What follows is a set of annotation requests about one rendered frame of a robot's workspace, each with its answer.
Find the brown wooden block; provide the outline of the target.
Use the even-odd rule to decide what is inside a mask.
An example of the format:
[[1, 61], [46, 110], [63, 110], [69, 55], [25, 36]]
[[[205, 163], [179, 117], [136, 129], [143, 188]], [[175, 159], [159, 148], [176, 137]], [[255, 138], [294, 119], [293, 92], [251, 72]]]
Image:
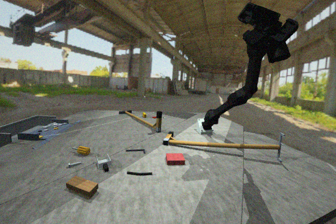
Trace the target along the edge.
[[74, 176], [66, 182], [66, 187], [72, 193], [91, 199], [97, 193], [98, 183]]

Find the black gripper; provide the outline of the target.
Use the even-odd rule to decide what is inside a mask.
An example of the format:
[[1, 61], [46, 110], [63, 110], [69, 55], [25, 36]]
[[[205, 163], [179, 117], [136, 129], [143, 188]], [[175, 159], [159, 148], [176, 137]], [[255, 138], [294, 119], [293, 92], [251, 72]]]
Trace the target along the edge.
[[[287, 18], [286, 23], [278, 21], [280, 13], [258, 6], [254, 3], [248, 3], [238, 15], [239, 21], [245, 24], [251, 24], [257, 31], [266, 34], [270, 33], [268, 40], [272, 38], [279, 43], [285, 43], [292, 34], [298, 29], [298, 22]], [[282, 27], [281, 27], [282, 26]]]

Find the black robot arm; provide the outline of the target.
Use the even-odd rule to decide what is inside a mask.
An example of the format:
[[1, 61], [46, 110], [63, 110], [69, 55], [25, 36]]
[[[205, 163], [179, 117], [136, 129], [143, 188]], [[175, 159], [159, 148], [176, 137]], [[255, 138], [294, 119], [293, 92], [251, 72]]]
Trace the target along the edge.
[[204, 130], [212, 130], [211, 127], [214, 124], [218, 124], [221, 114], [234, 106], [245, 104], [257, 92], [261, 62], [266, 53], [269, 63], [283, 61], [290, 57], [286, 42], [281, 44], [272, 38], [268, 40], [267, 38], [269, 37], [270, 33], [263, 34], [256, 29], [247, 30], [243, 34], [243, 39], [247, 43], [247, 54], [249, 56], [245, 85], [241, 89], [231, 93], [228, 96], [227, 102], [217, 109], [210, 109], [206, 113], [204, 122], [202, 122]]

